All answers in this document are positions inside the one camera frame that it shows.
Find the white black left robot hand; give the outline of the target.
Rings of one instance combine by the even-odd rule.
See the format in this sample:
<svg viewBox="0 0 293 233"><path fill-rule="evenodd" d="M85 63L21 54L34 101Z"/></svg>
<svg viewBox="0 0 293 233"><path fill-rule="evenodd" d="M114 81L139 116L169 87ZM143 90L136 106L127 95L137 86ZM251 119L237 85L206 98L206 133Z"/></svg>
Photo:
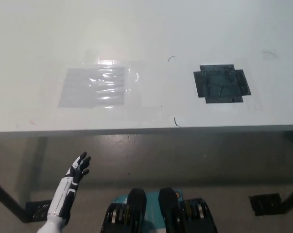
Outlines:
<svg viewBox="0 0 293 233"><path fill-rule="evenodd" d="M88 166L90 165L91 157L87 156L87 152L83 152L77 159L72 163L68 169L65 177L69 181L69 188L77 190L81 179L89 173Z"/></svg>

